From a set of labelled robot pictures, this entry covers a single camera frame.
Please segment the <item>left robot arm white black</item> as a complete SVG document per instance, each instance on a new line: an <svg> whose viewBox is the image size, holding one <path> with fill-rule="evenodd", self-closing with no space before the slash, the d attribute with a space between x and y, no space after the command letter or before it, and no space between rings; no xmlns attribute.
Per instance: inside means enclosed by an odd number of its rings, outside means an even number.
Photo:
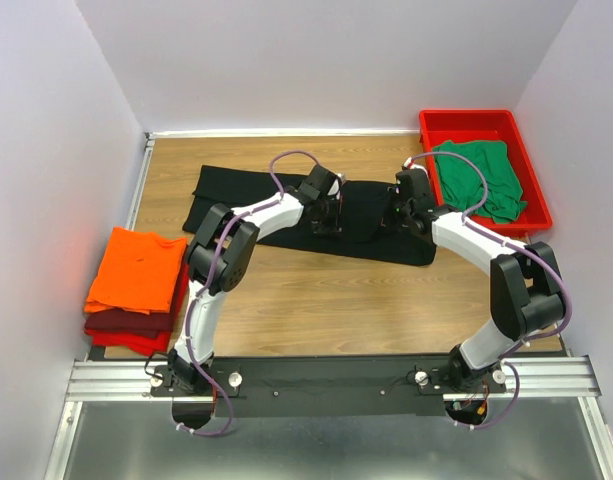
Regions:
<svg viewBox="0 0 613 480"><path fill-rule="evenodd" d="M257 242L302 221L321 223L336 215L343 177L315 165L294 187L278 187L268 199L245 207L213 205L198 227L184 261L187 309L182 331L167 356L174 384L187 395L216 386L208 374L214 338L228 292L243 279Z"/></svg>

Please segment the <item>black t shirt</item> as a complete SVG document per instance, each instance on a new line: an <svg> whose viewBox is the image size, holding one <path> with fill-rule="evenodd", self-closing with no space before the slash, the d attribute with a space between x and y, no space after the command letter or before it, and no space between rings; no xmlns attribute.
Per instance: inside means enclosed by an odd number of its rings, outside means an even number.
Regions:
<svg viewBox="0 0 613 480"><path fill-rule="evenodd" d="M282 229L260 241L285 249L389 262L416 267L433 263L436 247L388 222L388 185L375 181L347 181L337 235L322 236L308 224ZM267 173L204 165L193 192L193 202L182 230L195 233L210 208L223 204L244 207L277 193Z"/></svg>

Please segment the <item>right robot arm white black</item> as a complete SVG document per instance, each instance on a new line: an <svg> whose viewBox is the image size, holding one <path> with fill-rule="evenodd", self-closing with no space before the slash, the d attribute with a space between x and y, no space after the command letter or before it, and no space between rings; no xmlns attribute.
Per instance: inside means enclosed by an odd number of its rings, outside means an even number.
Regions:
<svg viewBox="0 0 613 480"><path fill-rule="evenodd" d="M505 355L570 320L572 306L550 246L527 245L437 205L425 170L404 169L389 189L391 217L416 238L468 260L489 278L490 319L449 353L440 369L451 388L466 392Z"/></svg>

